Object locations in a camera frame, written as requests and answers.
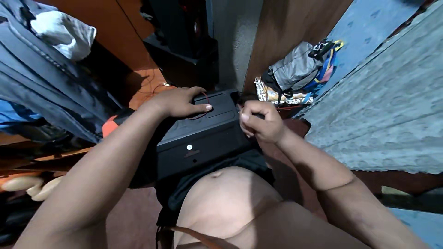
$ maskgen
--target textured wall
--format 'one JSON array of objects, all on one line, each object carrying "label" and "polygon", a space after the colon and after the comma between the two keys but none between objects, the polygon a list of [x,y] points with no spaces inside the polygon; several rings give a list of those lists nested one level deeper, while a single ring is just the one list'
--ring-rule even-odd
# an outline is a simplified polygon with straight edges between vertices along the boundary
[{"label": "textured wall", "polygon": [[443,1],[306,112],[306,140],[351,169],[443,172]]},{"label": "textured wall", "polygon": [[220,84],[243,89],[263,0],[214,0]]}]

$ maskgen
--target patterned cloth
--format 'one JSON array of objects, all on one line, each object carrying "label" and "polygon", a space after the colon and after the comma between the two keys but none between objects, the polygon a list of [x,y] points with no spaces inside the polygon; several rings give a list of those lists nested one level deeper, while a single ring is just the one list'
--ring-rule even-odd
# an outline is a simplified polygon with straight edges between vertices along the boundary
[{"label": "patterned cloth", "polygon": [[[255,78],[255,88],[257,89],[257,95],[260,101],[269,101],[275,105],[278,103],[278,93],[273,91],[272,88],[265,86],[261,77]],[[287,99],[286,96],[282,95],[280,103],[298,105],[303,103],[305,97],[306,94],[304,93],[295,93],[290,99]],[[312,104],[313,102],[314,98],[309,97],[305,104]]]},{"label": "patterned cloth", "polygon": [[351,169],[443,172],[442,4],[316,101],[307,141]]}]

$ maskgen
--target white cloth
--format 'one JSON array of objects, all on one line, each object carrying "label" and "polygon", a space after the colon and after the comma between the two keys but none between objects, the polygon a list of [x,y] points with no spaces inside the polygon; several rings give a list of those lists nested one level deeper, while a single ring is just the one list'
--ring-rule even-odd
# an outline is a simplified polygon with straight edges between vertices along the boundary
[{"label": "white cloth", "polygon": [[31,27],[37,37],[72,61],[88,56],[97,33],[96,28],[60,11],[36,15]]}]

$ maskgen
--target strap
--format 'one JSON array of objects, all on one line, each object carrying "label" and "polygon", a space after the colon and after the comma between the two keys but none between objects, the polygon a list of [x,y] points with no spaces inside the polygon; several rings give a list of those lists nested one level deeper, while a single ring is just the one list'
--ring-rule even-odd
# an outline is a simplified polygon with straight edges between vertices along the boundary
[{"label": "strap", "polygon": [[[165,227],[165,229],[168,230],[172,230],[172,231],[176,231],[176,232],[182,232],[182,233],[186,233],[196,239],[198,239],[204,246],[206,246],[209,249],[223,249],[221,246],[219,246],[218,244],[216,244],[213,240],[209,240],[206,235],[196,232],[192,229],[186,228],[186,227],[180,227],[180,226],[175,226],[175,227]],[[157,228],[157,233],[155,234],[155,245],[156,248],[158,247],[157,245],[157,241],[158,241],[158,236],[157,234],[160,231],[160,227]]]}]

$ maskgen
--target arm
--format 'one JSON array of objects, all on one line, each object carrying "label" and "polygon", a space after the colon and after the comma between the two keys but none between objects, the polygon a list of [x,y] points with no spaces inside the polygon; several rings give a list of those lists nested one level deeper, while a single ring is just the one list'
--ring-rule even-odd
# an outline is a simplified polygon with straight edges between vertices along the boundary
[{"label": "arm", "polygon": [[271,103],[247,102],[241,126],[248,136],[273,142],[288,156],[317,191],[330,223],[375,249],[428,248],[345,165],[285,127]]},{"label": "arm", "polygon": [[105,220],[128,187],[159,123],[211,110],[191,105],[203,88],[165,91],[144,103],[68,172],[14,248],[106,248]]}]

